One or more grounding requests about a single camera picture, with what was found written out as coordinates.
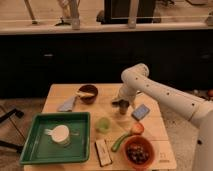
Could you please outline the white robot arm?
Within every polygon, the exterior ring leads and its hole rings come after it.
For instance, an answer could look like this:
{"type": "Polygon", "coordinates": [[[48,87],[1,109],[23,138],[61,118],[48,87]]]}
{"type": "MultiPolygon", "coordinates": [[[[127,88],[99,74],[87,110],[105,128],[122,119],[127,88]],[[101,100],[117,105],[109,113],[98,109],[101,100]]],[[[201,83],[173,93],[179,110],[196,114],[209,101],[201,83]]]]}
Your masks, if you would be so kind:
{"type": "Polygon", "coordinates": [[[192,171],[213,171],[213,101],[185,93],[148,78],[149,69],[139,63],[122,71],[117,98],[132,103],[138,91],[181,114],[199,129],[192,171]]]}

